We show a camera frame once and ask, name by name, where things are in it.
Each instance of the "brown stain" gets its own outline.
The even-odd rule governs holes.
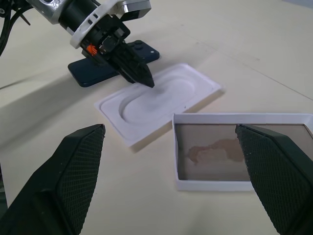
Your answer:
[[[196,165],[199,162],[199,154],[210,149],[223,149],[226,152],[227,158],[234,162],[242,162],[244,160],[238,139],[224,139],[218,140],[208,146],[194,146],[189,149],[188,158]]]

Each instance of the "textured gripper pad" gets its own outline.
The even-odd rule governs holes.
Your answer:
[[[99,127],[81,140],[57,186],[57,195],[77,234],[85,222],[96,186],[103,138],[104,129]]]
[[[237,126],[252,185],[274,227],[285,234],[310,196],[309,182],[268,137]]]

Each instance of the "blue smartphone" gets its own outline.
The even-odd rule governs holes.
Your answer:
[[[143,41],[137,40],[128,45],[146,62],[160,58],[160,53]],[[95,65],[90,59],[85,58],[68,65],[68,70],[81,87],[90,87],[118,75],[109,64]]]

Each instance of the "white tray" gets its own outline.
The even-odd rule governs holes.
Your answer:
[[[200,181],[180,180],[178,173],[178,141],[176,124],[273,124],[273,125],[304,125],[308,132],[313,133],[313,115],[311,114],[178,114],[173,117],[175,140],[175,174],[178,190],[187,191],[250,191],[250,181]]]
[[[169,67],[153,76],[152,89],[133,84],[95,103],[127,146],[141,141],[216,93],[221,86],[187,64]]]

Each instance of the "white box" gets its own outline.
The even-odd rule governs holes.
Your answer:
[[[205,126],[199,126],[199,124],[204,124],[207,127],[209,125],[216,126],[233,126],[237,124],[253,124],[253,125],[268,125],[272,128],[287,128],[290,131],[293,131],[291,128],[303,126],[307,131],[309,138],[313,140],[313,115],[311,114],[252,114],[252,113],[225,113],[225,114],[175,114],[173,116],[173,132],[174,132],[174,141],[175,141],[175,175],[176,175],[176,184],[178,190],[187,190],[187,191],[250,191],[253,190],[252,184],[250,181],[204,181],[204,180],[182,180],[179,179],[179,144],[176,126],[177,124],[184,124],[186,126],[198,125],[198,130],[201,130]],[[306,144],[305,148],[310,148],[309,151],[313,151],[313,144]]]

